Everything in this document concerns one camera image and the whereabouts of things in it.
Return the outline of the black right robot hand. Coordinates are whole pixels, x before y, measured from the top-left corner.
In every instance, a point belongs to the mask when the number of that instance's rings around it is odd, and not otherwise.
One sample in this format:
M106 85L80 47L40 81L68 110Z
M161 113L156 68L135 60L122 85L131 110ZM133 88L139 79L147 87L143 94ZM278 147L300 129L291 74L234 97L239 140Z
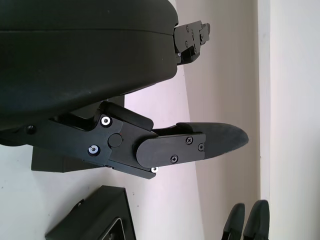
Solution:
M237 203L231 209L223 228L222 240L268 240L270 229L269 202L265 199L254 203L247 222L245 204Z

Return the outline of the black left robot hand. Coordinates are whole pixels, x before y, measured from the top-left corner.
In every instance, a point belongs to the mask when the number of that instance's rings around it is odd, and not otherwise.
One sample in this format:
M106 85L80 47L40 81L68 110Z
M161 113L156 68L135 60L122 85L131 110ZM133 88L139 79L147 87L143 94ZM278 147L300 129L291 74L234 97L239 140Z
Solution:
M0 143L64 159L42 172L108 167L145 179L159 167L211 159L249 141L226 123L151 119L110 98L173 78L194 62L210 25L179 25L167 0L3 0Z

